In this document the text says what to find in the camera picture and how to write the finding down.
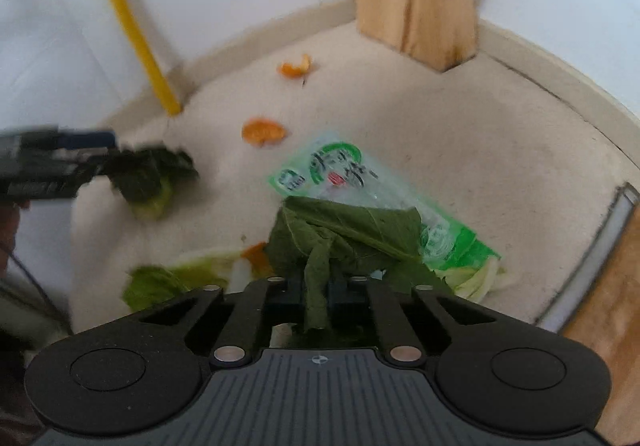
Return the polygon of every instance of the white wall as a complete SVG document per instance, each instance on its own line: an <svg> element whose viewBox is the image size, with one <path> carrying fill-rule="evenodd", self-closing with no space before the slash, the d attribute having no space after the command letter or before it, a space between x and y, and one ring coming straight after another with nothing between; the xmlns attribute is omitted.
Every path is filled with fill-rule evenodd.
<svg viewBox="0 0 640 446"><path fill-rule="evenodd" d="M161 66L331 0L130 0ZM640 116L640 0L478 0L480 17L591 77ZM0 129L90 126L135 97L145 75L107 0L0 0ZM68 290L68 207L34 207L18 252Z"/></svg>

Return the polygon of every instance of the black cable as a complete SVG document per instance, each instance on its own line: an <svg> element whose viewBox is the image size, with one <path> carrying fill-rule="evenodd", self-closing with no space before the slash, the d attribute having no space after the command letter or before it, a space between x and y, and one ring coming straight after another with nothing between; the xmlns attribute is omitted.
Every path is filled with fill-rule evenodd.
<svg viewBox="0 0 640 446"><path fill-rule="evenodd" d="M69 336L72 336L74 332L71 330L71 324L69 323L68 318L66 318L66 315L51 301L49 295L47 295L45 290L38 283L38 280L36 280L30 273L29 269L27 269L27 266L25 266L22 261L17 256L15 256L15 253L11 249L9 249L4 244L4 242L0 242L0 250L5 252L7 256L14 262L14 264L18 266L18 268L25 274L29 282L31 282L31 285L36 288L38 294L44 300L44 303L47 305L49 310L52 312L51 316L62 325L63 329L69 334Z"/></svg>

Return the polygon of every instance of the metal strip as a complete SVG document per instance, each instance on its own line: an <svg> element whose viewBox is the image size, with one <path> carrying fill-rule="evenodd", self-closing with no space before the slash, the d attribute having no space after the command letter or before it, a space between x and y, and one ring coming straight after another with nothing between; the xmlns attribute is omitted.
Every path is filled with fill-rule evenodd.
<svg viewBox="0 0 640 446"><path fill-rule="evenodd" d="M559 333L567 325L598 279L602 267L625 230L640 194L631 184L620 188L609 209L607 220L600 228L582 262L536 321L536 326Z"/></svg>

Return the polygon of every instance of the beige baseboard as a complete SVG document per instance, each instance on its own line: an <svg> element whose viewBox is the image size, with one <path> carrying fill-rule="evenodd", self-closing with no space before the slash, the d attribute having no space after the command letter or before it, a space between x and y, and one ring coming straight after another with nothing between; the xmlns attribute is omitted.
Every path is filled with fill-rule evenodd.
<svg viewBox="0 0 640 446"><path fill-rule="evenodd" d="M169 73L179 97L281 47L355 20L355 0L337 0L269 22ZM640 119L587 76L513 32L480 21L480 50L557 96L600 130L640 168ZM106 119L118 134L164 112L150 88Z"/></svg>

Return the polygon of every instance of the black tool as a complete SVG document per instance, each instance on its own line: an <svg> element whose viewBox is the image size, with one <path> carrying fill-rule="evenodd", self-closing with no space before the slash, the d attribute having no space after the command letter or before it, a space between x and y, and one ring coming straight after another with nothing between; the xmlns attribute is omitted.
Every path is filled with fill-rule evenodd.
<svg viewBox="0 0 640 446"><path fill-rule="evenodd" d="M331 281L360 347L270 349L301 324L302 276L194 290L76 334L26 373L34 446L603 445L609 371L591 350L455 296Z"/></svg>
<svg viewBox="0 0 640 446"><path fill-rule="evenodd" d="M69 199L116 149L110 131L56 127L0 133L0 203Z"/></svg>

